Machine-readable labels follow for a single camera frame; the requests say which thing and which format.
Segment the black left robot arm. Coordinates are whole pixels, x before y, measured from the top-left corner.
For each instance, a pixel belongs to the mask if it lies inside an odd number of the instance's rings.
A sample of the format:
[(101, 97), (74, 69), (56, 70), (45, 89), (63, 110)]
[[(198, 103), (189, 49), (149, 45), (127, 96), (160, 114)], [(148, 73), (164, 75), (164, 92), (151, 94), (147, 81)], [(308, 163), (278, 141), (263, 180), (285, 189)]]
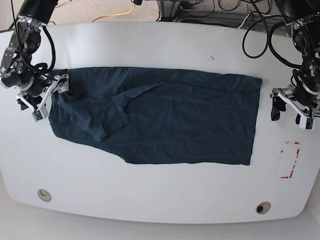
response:
[[(286, 106), (297, 113), (295, 123), (304, 130), (314, 130), (320, 116), (320, 2), (318, 0), (277, 0), (275, 2), (282, 21), (272, 27), (267, 24), (254, 0), (250, 1), (266, 30), (265, 50), (282, 64), (292, 69), (290, 84), (285, 88), (273, 88), (271, 120), (278, 121)], [(280, 27), (291, 28), (295, 49), (301, 53), (302, 63), (295, 64), (280, 56), (272, 44), (272, 37)]]

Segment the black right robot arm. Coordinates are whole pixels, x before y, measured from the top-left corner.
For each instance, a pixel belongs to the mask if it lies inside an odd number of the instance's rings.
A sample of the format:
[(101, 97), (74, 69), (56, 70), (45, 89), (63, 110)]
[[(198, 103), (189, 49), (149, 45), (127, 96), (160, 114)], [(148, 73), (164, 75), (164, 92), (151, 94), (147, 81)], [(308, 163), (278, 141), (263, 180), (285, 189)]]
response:
[[(0, 84), (17, 88), (17, 103), (22, 110), (30, 109), (36, 120), (48, 116), (46, 102), (53, 93), (69, 90), (67, 69), (55, 69), (56, 49), (47, 24), (58, 5), (56, 0), (26, 0), (13, 15), (14, 32), (0, 64)], [(41, 32), (46, 35), (51, 49), (51, 63), (33, 65), (32, 55), (41, 44)]]

